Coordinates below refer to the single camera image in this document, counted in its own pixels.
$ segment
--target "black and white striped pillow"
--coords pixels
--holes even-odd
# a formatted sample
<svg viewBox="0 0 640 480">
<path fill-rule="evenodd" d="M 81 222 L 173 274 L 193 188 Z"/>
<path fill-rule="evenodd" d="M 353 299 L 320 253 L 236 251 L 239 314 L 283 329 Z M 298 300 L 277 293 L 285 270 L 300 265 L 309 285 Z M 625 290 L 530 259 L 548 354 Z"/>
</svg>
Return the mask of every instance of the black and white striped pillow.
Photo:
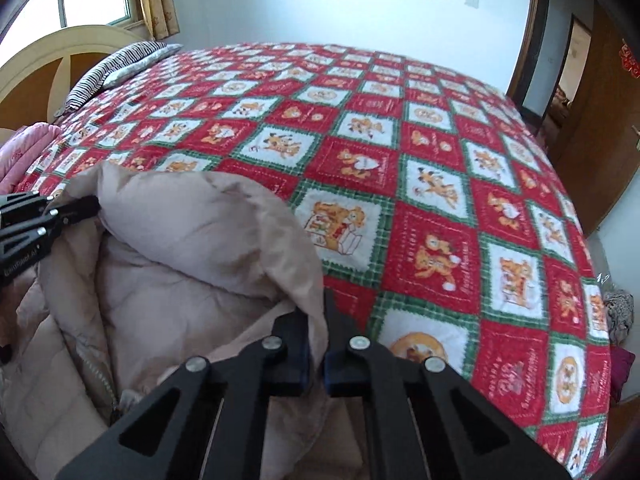
<svg viewBox="0 0 640 480">
<path fill-rule="evenodd" d="M 58 118 L 79 110 L 102 89 L 102 83 L 110 73 L 134 64 L 164 47 L 166 47 L 166 43 L 159 41 L 139 41 L 105 57 L 80 78 L 80 81 L 66 96 L 63 107 L 55 113 L 55 117 Z"/>
</svg>

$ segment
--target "bolt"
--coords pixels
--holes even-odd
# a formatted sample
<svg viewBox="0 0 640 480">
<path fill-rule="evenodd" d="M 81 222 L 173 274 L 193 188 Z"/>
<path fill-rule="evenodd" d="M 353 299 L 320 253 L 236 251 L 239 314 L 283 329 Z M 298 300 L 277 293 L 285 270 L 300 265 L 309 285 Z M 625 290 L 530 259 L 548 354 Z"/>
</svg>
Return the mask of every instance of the bolt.
<svg viewBox="0 0 640 480">
<path fill-rule="evenodd" d="M 350 339 L 349 346 L 354 350 L 366 350 L 371 346 L 371 341 L 363 335 L 357 335 Z"/>
<path fill-rule="evenodd" d="M 207 367 L 207 360 L 204 357 L 191 357 L 187 361 L 185 368 L 190 372 L 201 372 Z"/>
<path fill-rule="evenodd" d="M 262 340 L 262 348 L 265 350 L 277 350 L 282 346 L 282 339 L 276 335 L 268 335 Z"/>
<path fill-rule="evenodd" d="M 443 361 L 443 359 L 433 356 L 429 357 L 424 362 L 424 367 L 427 368 L 427 371 L 437 374 L 444 370 L 445 362 Z"/>
</svg>

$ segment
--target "red checkered blanket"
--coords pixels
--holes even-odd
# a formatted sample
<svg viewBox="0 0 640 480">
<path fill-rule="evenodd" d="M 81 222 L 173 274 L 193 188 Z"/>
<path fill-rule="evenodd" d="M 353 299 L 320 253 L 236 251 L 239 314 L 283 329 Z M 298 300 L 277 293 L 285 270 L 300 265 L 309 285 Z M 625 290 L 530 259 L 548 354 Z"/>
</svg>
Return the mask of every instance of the red checkered blanket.
<svg viewBox="0 0 640 480">
<path fill-rule="evenodd" d="M 571 201 L 500 92 L 402 56 L 244 44 L 173 56 L 67 117 L 17 190 L 99 160 L 227 171 L 290 203 L 338 306 L 438 355 L 572 476 L 604 450 L 604 306 Z"/>
</svg>

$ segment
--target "headboard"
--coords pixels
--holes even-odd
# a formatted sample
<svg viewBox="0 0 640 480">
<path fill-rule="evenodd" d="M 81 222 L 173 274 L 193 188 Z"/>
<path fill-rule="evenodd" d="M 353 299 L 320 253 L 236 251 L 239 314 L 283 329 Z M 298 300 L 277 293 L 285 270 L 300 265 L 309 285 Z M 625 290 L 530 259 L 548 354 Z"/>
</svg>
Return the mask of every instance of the headboard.
<svg viewBox="0 0 640 480">
<path fill-rule="evenodd" d="M 53 122 L 69 90 L 96 63 L 135 41 L 132 32 L 110 25 L 63 28 L 22 49 L 0 68 L 2 128 L 17 130 Z"/>
</svg>

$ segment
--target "brown door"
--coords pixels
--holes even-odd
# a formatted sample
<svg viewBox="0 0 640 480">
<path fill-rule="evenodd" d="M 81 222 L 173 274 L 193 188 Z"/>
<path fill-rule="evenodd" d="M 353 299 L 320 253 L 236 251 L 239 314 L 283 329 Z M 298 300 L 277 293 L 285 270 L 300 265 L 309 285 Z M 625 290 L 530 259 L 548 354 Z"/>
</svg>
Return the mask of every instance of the brown door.
<svg viewBox="0 0 640 480">
<path fill-rule="evenodd" d="M 596 4 L 582 80 L 549 149 L 585 235 L 602 222 L 640 165 L 640 79 L 622 68 L 623 40 Z"/>
</svg>

